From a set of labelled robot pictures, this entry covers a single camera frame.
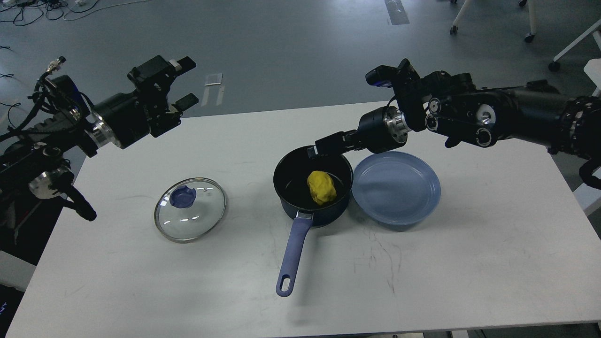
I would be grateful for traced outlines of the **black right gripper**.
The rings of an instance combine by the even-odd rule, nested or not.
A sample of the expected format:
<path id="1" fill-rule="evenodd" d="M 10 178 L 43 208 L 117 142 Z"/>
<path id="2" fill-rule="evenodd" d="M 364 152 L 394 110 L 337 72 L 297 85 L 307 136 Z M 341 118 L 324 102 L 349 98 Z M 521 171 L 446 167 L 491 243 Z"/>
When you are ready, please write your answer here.
<path id="1" fill-rule="evenodd" d="M 353 150 L 366 148 L 380 154 L 405 146 L 408 129 L 403 116 L 396 107 L 380 107 L 363 114 L 358 128 L 349 132 L 336 132 L 314 142 L 307 149 L 310 159 L 342 155 Z"/>

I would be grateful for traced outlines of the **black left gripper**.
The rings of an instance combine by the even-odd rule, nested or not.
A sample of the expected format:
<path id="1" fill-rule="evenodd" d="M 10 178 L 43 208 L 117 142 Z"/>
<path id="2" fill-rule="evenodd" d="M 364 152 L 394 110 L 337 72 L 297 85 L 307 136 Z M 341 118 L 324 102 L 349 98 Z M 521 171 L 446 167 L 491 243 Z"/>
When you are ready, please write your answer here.
<path id="1" fill-rule="evenodd" d="M 169 61 L 155 56 L 133 67 L 127 79 L 137 90 L 118 93 L 96 104 L 92 112 L 97 126 L 108 132 L 108 139 L 119 148 L 128 148 L 148 135 L 158 138 L 176 128 L 183 113 L 199 99 L 189 93 L 169 103 L 167 93 L 177 77 L 196 66 L 189 56 Z"/>

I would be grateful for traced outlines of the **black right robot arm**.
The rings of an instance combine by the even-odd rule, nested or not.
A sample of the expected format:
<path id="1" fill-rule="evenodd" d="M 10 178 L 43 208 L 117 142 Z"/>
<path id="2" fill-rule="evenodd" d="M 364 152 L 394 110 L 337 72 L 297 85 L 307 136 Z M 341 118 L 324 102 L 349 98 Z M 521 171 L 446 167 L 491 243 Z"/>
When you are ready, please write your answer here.
<path id="1" fill-rule="evenodd" d="M 396 107 L 387 104 L 364 114 L 358 128 L 336 132 L 309 146 L 309 158 L 367 149 L 380 154 L 403 147 L 409 132 L 445 136 L 445 147 L 460 143 L 488 148 L 519 139 L 540 144 L 550 154 L 585 160 L 584 184 L 600 188 L 600 98 L 571 98 L 546 80 L 522 86 L 477 88 L 468 73 L 434 71 L 421 77 L 408 59 L 396 67 L 380 65 L 365 75 L 371 86 L 393 89 Z"/>

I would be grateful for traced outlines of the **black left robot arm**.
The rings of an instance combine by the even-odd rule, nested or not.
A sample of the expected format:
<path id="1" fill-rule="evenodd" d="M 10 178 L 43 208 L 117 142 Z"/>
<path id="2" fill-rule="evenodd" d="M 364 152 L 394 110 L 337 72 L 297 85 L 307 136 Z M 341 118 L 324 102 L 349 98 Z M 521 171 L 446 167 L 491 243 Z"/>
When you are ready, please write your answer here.
<path id="1" fill-rule="evenodd" d="M 197 66 L 189 56 L 154 56 L 127 73 L 132 92 L 119 92 L 97 104 L 71 77 L 51 78 L 65 62 L 59 56 L 49 63 L 29 97 L 32 109 L 1 136 L 1 141 L 16 139 L 1 156 L 1 211 L 11 218 L 17 199 L 28 195 L 55 200 L 84 220 L 96 220 L 96 210 L 74 186 L 65 152 L 77 147 L 91 158 L 109 143 L 125 149 L 148 135 L 157 138 L 180 125 L 183 113 L 199 102 L 193 93 L 174 103 L 168 100 L 174 81 Z"/>

